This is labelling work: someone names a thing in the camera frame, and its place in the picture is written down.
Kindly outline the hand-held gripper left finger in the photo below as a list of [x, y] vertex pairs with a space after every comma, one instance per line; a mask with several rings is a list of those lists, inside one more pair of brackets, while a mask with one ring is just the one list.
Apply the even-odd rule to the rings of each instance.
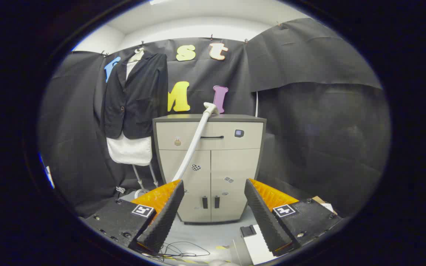
[[84, 220], [114, 242], [154, 255], [170, 232], [184, 194], [183, 180], [176, 180], [132, 201], [113, 199]]

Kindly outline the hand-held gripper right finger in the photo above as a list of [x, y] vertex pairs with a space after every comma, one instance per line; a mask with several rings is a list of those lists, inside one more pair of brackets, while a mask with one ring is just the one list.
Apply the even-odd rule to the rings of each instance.
[[342, 221], [342, 217], [313, 198], [300, 201], [250, 178], [245, 182], [244, 194], [274, 256], [310, 244]]

